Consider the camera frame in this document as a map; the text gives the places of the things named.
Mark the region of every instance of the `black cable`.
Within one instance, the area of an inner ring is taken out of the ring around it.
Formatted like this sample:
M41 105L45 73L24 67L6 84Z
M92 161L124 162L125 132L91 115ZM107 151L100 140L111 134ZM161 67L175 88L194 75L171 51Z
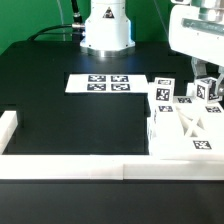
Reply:
M79 7L78 7L78 3L76 0L71 0L72 2L72 9L74 13L78 13L79 12Z
M65 24L65 25L57 25L57 26L51 26L45 29L40 30L36 34L30 36L27 40L33 41L35 40L40 34L45 33L50 30L56 30L56 29L62 29L62 28L71 28L72 24Z
M73 19L75 23L82 23L82 16L79 12L79 7L78 7L78 3L77 0L71 0L72 3L72 9L73 9Z
M39 33L38 35L37 35L37 34L35 34L35 35L33 35L33 36L29 37L29 39L28 39L28 40L30 40L30 41L34 41L34 40L35 40L38 36L41 36L41 35L79 35L79 36L81 36L81 35L82 35L82 33L80 33L80 32Z

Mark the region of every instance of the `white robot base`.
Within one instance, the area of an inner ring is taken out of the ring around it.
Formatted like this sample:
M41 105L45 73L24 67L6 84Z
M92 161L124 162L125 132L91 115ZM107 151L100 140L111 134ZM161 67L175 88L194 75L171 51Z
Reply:
M91 15L85 22L86 37L81 51L100 57L133 53L131 23L125 15L125 0L92 0Z

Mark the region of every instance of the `white cube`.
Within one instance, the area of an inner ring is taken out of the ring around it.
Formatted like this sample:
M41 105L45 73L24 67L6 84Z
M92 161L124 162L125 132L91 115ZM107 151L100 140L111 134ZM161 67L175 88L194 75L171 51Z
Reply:
M154 99L156 102L173 102L175 79L156 77L154 81Z
M215 94L217 79L213 77L195 80L195 97L204 103L214 103L222 100L222 96Z

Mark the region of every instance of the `cable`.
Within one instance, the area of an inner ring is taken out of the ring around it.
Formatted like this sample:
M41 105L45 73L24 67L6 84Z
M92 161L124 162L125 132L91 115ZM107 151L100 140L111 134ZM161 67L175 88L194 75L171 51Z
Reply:
M63 28L71 28L71 27L72 27L72 24L64 24L64 25L58 25L58 26L51 26L51 27L45 28L43 30L40 30L36 34L30 36L27 40L33 41L33 40L36 39L36 37L38 37L39 35L42 35L42 33L45 33L45 32L50 31L50 30L63 29Z
M71 0L72 3L72 9L73 9L73 19L75 23L82 23L82 16L79 12L79 7L77 0Z
M41 35L79 35L79 36L81 36L81 35L83 35L82 33L80 33L80 32L63 32L63 33L39 33L38 34L38 36L41 36ZM32 41L34 41L37 37L38 37L37 35L34 35L33 37L32 37Z
M58 9L59 9L60 17L61 17L61 24L64 25L64 14L63 14L63 10L61 7L61 1L57 0L57 3L58 3Z
M153 2L154 2L154 4L155 4L157 13L158 13L158 15L159 15L160 21L161 21L161 23L162 23L163 29L164 29L164 31L165 31L165 34L166 34L166 37L167 37L167 40L168 40L168 39L169 39L168 30L167 30L166 25L165 25L165 22L164 22L164 20L163 20L162 13L161 13L161 11L160 11L158 2L157 2L157 0L153 0Z

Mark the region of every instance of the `green background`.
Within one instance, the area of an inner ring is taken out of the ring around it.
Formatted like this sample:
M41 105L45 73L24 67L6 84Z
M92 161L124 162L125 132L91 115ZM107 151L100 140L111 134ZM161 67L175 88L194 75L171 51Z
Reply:
M168 28L170 0L157 0L162 17ZM64 23L72 23L70 0L60 0ZM90 0L78 0L84 19L90 14ZM136 41L166 41L153 0L126 0L126 14L132 21L132 38ZM26 40L37 31L61 24L57 0L1 0L0 54L13 42ZM40 39L63 40L62 37L44 36Z

